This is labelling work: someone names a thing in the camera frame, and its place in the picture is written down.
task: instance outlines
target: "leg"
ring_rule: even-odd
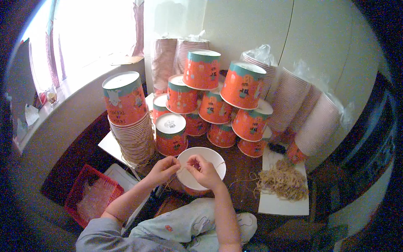
[[[237,214],[237,220],[241,231],[241,242],[242,245],[245,245],[255,234],[258,223],[256,217],[248,212]],[[194,237],[188,248],[198,252],[218,251],[219,244],[216,230]]]
[[[172,212],[139,223],[132,229],[130,236],[190,242],[193,236],[215,227],[214,199],[198,198]]]

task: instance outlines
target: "hand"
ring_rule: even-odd
[[[168,156],[159,160],[143,180],[145,180],[150,187],[157,187],[167,182],[180,167],[181,164],[177,158]]]
[[[187,161],[186,169],[195,177],[200,185],[215,190],[224,185],[214,165],[200,155],[192,155]]]

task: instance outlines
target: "pink curtain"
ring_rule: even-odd
[[[50,7],[50,15],[49,21],[46,26],[46,54],[48,57],[48,67],[50,76],[52,77],[52,83],[55,87],[58,87],[59,84],[59,77],[57,75],[56,70],[56,60],[54,58],[54,47],[53,47],[53,20],[54,20],[54,13],[56,10],[58,0],[52,0],[51,7]]]
[[[132,56],[144,56],[144,0],[135,0],[133,11],[136,20],[136,44],[132,47]]]

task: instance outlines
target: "tangled twine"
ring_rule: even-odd
[[[305,186],[306,178],[297,171],[287,160],[278,160],[271,165],[268,171],[260,171],[258,175],[249,173],[250,179],[235,180],[228,190],[237,182],[256,181],[256,187],[250,190],[257,199],[257,193],[276,194],[282,200],[299,201],[306,199],[308,188]]]

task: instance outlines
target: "red basket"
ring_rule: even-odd
[[[93,176],[96,176],[98,177],[98,179],[102,179],[105,182],[110,183],[111,186],[114,186],[114,189],[109,197],[106,206],[108,206],[112,201],[114,201],[125,192],[124,189],[118,184],[118,182],[112,180],[110,177],[85,164],[83,169],[80,171],[77,179],[75,180],[73,188],[70,190],[69,196],[66,200],[66,203],[64,204],[64,208],[66,209],[66,211],[76,220],[76,222],[79,223],[80,226],[84,228],[88,225],[90,220],[82,219],[77,209],[77,204],[82,200],[85,182]]]

